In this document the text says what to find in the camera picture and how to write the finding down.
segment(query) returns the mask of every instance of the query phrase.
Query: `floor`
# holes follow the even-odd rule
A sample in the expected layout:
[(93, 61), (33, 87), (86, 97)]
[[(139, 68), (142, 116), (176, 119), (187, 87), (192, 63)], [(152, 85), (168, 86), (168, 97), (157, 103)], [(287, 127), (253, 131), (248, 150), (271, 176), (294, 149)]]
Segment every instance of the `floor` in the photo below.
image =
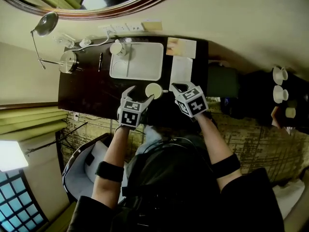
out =
[[(207, 98), (212, 116), (218, 129), (230, 148), (241, 161), (244, 174), (259, 167), (266, 168), (272, 183), (297, 178), (304, 167), (309, 166), (309, 135), (293, 131), (291, 135), (275, 127), (259, 126), (254, 119), (233, 119), (220, 111), (218, 98)], [(81, 127), (64, 142), (71, 148), (63, 146), (62, 154), (66, 164), (78, 147), (104, 133), (113, 133), (118, 126), (117, 121), (89, 115), (80, 115), (75, 121), (73, 113), (67, 118), (68, 127), (64, 134)], [(161, 128), (166, 134), (177, 135), (176, 131)], [(131, 131), (128, 139), (126, 161), (134, 156), (137, 148), (144, 142), (143, 126)]]

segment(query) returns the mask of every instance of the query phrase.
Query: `dark wooden desk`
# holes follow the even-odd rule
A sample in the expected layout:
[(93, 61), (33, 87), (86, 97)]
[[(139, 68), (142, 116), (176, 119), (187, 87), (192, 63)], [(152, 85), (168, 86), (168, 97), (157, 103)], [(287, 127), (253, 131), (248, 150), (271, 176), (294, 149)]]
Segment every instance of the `dark wooden desk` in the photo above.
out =
[[(121, 42), (156, 42), (162, 43), (164, 52), (167, 47), (167, 37), (124, 37)], [(114, 79), (110, 77), (112, 43), (85, 49), (76, 52), (79, 67), (84, 71), (76, 70), (72, 74), (60, 75), (58, 107), (60, 109), (90, 114), (104, 118), (117, 119), (117, 109), (120, 106), (121, 94), (128, 87), (136, 85), (130, 97), (136, 101), (143, 101), (147, 97), (145, 88), (153, 81)], [(102, 69), (98, 72), (100, 53), (103, 53)], [(173, 56), (164, 54), (161, 79), (156, 83), (163, 89), (169, 89), (170, 74)], [(208, 77), (208, 42), (197, 40), (196, 58), (193, 60), (191, 81), (200, 85), (206, 94)], [(192, 126), (192, 121), (183, 115), (177, 105), (172, 92), (154, 100), (148, 108), (143, 124), (185, 129)]]

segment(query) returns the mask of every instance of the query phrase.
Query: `window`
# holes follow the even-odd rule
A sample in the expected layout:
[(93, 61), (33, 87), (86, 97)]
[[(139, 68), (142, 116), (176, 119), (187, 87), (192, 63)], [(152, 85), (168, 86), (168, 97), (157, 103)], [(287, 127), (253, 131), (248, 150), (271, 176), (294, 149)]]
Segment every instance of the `window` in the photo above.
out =
[(46, 222), (24, 172), (0, 172), (0, 228), (5, 232), (30, 232)]

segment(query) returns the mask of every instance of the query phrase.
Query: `black arm strap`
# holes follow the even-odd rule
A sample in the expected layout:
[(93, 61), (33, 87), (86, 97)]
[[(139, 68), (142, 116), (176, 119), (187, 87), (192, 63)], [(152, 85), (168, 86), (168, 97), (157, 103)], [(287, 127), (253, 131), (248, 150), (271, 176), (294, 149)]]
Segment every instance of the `black arm strap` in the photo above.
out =
[(221, 178), (233, 173), (237, 169), (240, 169), (240, 162), (237, 158), (237, 155), (233, 154), (230, 157), (213, 164), (211, 168), (216, 178)]
[(96, 175), (103, 179), (112, 180), (115, 182), (122, 182), (124, 176), (124, 168), (117, 167), (105, 161), (100, 162), (98, 165)]

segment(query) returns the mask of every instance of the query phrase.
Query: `lamp base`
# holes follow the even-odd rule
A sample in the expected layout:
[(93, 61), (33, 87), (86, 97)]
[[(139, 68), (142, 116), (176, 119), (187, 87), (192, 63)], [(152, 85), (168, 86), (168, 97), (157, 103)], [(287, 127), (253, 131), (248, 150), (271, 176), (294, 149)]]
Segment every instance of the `lamp base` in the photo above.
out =
[(60, 63), (63, 63), (63, 66), (60, 66), (59, 70), (62, 73), (71, 74), (76, 69), (77, 56), (72, 51), (66, 51), (62, 54)]

